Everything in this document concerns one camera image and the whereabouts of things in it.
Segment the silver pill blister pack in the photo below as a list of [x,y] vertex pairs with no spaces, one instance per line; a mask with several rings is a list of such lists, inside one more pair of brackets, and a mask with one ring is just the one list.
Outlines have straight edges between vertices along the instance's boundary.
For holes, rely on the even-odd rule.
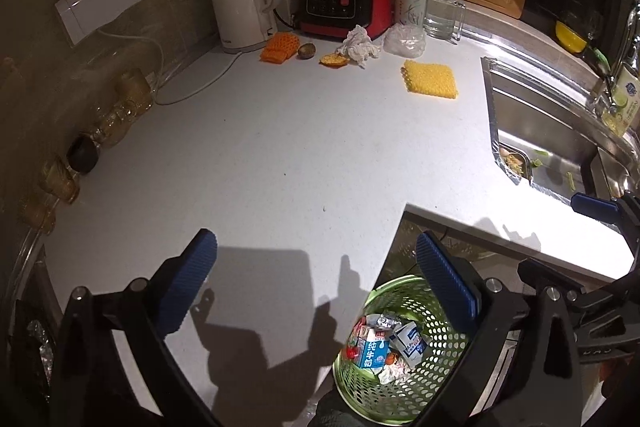
[[404,322],[393,314],[370,313],[364,318],[366,319],[366,324],[371,327],[371,329],[376,329],[377,331],[393,332],[404,325]]

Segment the yellow foam fruit net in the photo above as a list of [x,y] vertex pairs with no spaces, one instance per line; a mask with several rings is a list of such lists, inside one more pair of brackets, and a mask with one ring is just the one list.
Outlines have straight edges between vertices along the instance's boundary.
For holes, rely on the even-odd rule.
[[447,65],[407,60],[402,64],[401,75],[409,92],[436,96],[436,98],[449,98],[449,100],[454,100],[458,96],[454,73]]

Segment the amber glass jar back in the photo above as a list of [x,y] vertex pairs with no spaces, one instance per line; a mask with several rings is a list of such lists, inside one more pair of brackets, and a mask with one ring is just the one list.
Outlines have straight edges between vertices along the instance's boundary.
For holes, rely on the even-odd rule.
[[118,75],[114,88],[122,101],[134,104],[137,115],[146,113],[153,105],[151,87],[140,68],[127,69]]

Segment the clear glass jar middle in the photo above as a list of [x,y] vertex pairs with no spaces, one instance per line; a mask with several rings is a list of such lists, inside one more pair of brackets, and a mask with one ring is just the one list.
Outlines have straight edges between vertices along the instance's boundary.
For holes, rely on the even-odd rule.
[[92,139],[100,147],[112,147],[125,138],[135,119],[136,106],[134,103],[130,101],[118,102],[98,120],[96,129],[92,132]]

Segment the white tissue back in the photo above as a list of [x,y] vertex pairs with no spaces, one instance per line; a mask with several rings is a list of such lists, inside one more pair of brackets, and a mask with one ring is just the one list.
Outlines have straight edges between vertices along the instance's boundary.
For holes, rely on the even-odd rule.
[[349,31],[342,44],[336,49],[338,55],[354,62],[358,67],[365,68],[369,58],[378,58],[382,48],[374,44],[367,33],[367,29],[356,25]]

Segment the blue white milk carton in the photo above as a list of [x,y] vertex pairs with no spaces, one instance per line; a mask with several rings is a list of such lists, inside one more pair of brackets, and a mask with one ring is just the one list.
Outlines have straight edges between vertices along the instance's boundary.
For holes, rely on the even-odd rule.
[[382,369],[386,364],[390,342],[384,331],[362,325],[357,334],[358,355],[355,364],[360,369]]

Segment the clear crumpled plastic bag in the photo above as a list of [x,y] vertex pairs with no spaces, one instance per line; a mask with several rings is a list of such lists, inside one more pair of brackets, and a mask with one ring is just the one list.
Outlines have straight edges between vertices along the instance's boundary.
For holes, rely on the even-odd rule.
[[405,58],[420,57],[426,47],[426,35],[421,26],[396,23],[386,31],[383,42],[385,52]]

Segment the green perforated trash basket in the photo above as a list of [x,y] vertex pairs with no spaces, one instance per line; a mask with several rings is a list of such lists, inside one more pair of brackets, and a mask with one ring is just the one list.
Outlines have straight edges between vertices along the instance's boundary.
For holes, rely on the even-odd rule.
[[[337,391],[367,421],[384,426],[408,425],[435,398],[460,359],[468,337],[454,330],[431,287],[416,275],[398,277],[371,291],[361,317],[370,313],[393,314],[404,324],[416,322],[430,353],[411,369],[405,381],[383,386],[378,373],[385,365],[382,369],[360,369],[355,360],[344,357],[344,346],[332,369]],[[390,341],[392,332],[386,333]],[[392,347],[390,352],[399,355]]]

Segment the dark round lid jar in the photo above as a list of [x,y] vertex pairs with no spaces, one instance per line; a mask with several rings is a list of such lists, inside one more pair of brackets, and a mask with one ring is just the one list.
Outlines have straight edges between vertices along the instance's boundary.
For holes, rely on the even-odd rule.
[[100,148],[89,135],[78,134],[66,153],[67,164],[80,174],[91,172],[100,157]]

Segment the red snack wrapper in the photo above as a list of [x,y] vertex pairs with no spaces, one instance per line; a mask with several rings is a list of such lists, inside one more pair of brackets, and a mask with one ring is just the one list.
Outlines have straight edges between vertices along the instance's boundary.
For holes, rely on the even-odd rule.
[[354,326],[345,343],[344,357],[347,360],[355,360],[360,353],[360,340],[366,339],[369,332],[369,326],[367,325],[367,319],[360,317]]

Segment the stained tissue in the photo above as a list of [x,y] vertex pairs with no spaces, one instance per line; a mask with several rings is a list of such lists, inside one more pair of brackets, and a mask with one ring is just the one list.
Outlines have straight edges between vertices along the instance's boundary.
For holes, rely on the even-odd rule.
[[402,358],[397,359],[392,364],[386,364],[382,371],[378,373],[378,381],[386,386],[393,383],[405,381],[411,374],[411,367]]

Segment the orange peel piece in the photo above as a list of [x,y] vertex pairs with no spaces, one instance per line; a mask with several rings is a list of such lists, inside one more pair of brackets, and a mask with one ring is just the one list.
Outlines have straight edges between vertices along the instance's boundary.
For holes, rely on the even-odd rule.
[[319,63],[321,65],[329,68],[341,68],[348,65],[349,62],[350,60],[348,57],[338,53],[329,53],[323,55],[319,60]]

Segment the amber glass jar front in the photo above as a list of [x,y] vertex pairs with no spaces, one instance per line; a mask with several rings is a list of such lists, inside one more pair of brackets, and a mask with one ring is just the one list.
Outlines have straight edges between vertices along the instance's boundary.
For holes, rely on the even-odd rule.
[[37,186],[22,199],[18,217],[29,228],[49,235],[56,225],[56,206],[73,204],[79,192],[77,176],[60,156],[55,155],[41,167]]

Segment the metal tray with food scraps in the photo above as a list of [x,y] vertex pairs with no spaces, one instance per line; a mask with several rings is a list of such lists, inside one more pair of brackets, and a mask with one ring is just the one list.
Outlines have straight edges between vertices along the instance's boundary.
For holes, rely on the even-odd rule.
[[498,151],[500,166],[514,183],[532,181],[532,165],[523,152],[502,143],[499,144]]

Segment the small orange persimmon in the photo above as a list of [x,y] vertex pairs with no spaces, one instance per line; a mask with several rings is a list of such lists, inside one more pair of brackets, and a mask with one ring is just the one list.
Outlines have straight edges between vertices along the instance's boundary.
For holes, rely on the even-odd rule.
[[398,363],[399,358],[400,355],[398,355],[397,352],[390,352],[388,355],[386,355],[385,365],[394,366]]

